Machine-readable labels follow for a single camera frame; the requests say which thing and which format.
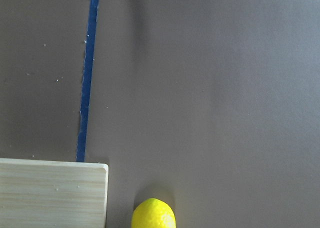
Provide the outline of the right yellow lemon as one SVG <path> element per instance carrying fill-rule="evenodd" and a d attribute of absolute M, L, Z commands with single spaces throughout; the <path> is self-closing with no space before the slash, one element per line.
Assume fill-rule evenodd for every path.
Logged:
<path fill-rule="evenodd" d="M 132 213 L 132 228 L 176 228 L 176 217 L 172 208 L 157 198 L 148 198 Z"/>

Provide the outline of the wooden cutting board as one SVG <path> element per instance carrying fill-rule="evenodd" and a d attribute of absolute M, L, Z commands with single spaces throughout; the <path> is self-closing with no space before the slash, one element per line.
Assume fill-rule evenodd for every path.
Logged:
<path fill-rule="evenodd" d="M 1 158 L 2 228 L 104 228 L 109 167 Z"/>

